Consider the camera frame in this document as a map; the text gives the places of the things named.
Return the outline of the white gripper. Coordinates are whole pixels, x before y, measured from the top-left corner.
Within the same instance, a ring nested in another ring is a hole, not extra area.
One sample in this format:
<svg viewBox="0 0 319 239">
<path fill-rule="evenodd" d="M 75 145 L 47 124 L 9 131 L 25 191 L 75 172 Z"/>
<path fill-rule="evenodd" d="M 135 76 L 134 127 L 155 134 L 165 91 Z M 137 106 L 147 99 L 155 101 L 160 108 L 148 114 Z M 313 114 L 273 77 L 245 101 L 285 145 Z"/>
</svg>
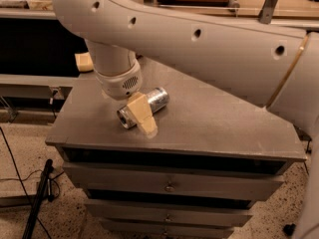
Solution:
<svg viewBox="0 0 319 239">
<path fill-rule="evenodd" d="M 103 92 L 114 100 L 123 100 L 132 95 L 127 103 L 131 120 L 146 137 L 153 138 L 157 135 L 158 126 L 147 96 L 138 92 L 143 82 L 138 61 L 135 61 L 134 65 L 122 74 L 109 77 L 96 73 L 96 78 Z"/>
</svg>

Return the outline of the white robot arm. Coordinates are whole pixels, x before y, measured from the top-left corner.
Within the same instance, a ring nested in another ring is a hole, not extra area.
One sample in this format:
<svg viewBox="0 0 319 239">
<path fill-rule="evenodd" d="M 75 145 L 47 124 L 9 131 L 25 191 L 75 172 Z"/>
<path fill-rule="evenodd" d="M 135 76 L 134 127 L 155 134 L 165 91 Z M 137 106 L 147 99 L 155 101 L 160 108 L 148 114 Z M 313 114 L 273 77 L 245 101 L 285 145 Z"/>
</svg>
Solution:
<svg viewBox="0 0 319 239">
<path fill-rule="evenodd" d="M 144 6 L 53 0 L 59 22 L 89 47 L 125 48 L 267 109 L 319 140 L 319 35 Z"/>
</svg>

